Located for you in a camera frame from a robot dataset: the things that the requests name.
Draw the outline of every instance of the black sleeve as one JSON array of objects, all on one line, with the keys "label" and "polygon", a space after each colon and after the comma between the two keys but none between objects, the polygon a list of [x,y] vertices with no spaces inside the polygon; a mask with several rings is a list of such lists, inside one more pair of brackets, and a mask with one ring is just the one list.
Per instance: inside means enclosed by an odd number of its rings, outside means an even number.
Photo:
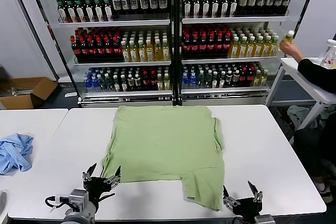
[{"label": "black sleeve", "polygon": [[328,92],[336,93],[336,69],[326,69],[309,59],[303,59],[299,62],[298,71],[311,83]]}]

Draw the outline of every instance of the shoe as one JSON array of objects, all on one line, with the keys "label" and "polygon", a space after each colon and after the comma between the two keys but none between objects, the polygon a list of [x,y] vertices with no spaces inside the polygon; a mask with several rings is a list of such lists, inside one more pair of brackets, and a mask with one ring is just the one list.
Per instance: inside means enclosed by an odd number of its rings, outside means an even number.
[{"label": "shoe", "polygon": [[330,202],[333,201],[333,197],[331,195],[331,191],[330,191],[330,186],[329,185],[325,185],[325,189],[324,191],[319,191],[324,203],[328,204]]}]

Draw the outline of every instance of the white table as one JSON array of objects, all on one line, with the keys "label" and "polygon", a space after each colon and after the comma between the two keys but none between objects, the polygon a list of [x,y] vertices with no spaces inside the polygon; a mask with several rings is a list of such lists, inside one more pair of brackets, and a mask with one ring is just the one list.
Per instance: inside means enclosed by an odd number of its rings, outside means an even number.
[{"label": "white table", "polygon": [[0,198],[0,224],[7,221],[7,213],[14,202],[16,190],[24,188],[30,190],[30,173],[34,173],[39,155],[44,145],[48,143],[63,118],[67,109],[54,110],[0,110],[0,138],[14,133],[26,134],[34,137],[33,152],[29,155],[32,168],[25,172],[15,170],[10,175],[0,175],[0,190],[4,193]]},{"label": "white table", "polygon": [[[262,214],[300,215],[326,210],[319,193],[264,105],[209,106],[220,119],[225,150],[225,186],[235,198],[251,197],[247,181],[264,192]],[[30,173],[9,211],[14,219],[62,220],[67,207],[50,212],[48,196],[82,188],[82,172],[98,163],[99,176],[116,108],[71,109]],[[181,220],[229,218],[184,199],[181,181],[119,184],[100,203],[96,220]]]},{"label": "white table", "polygon": [[[310,60],[313,63],[316,63],[318,58],[310,58]],[[332,94],[323,90],[322,88],[312,84],[305,77],[303,77],[303,75],[298,71],[298,63],[295,61],[294,58],[281,58],[280,62],[281,67],[268,94],[265,104],[266,106],[270,106],[285,72],[290,74],[290,76],[316,101],[313,108],[310,110],[304,121],[298,127],[298,130],[303,129],[311,121],[313,121],[325,107],[336,104],[336,94]]]}]

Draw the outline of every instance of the black pants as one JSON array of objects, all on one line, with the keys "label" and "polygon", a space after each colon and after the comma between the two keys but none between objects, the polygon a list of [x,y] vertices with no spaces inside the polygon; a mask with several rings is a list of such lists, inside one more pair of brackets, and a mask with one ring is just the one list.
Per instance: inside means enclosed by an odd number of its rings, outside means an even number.
[{"label": "black pants", "polygon": [[314,129],[295,131],[294,143],[296,153],[309,176],[322,176],[322,158],[336,166],[336,114],[329,116],[323,131]]}]

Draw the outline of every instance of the cardboard box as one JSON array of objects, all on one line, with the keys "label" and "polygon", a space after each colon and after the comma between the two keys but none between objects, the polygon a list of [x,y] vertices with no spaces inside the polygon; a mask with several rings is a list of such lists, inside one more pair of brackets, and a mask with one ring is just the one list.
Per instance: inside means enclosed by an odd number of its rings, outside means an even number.
[{"label": "cardboard box", "polygon": [[0,97],[0,107],[2,105],[8,110],[38,108],[56,89],[57,85],[46,77],[0,80],[0,90],[2,91],[10,90],[12,87],[33,90],[30,94]]}]

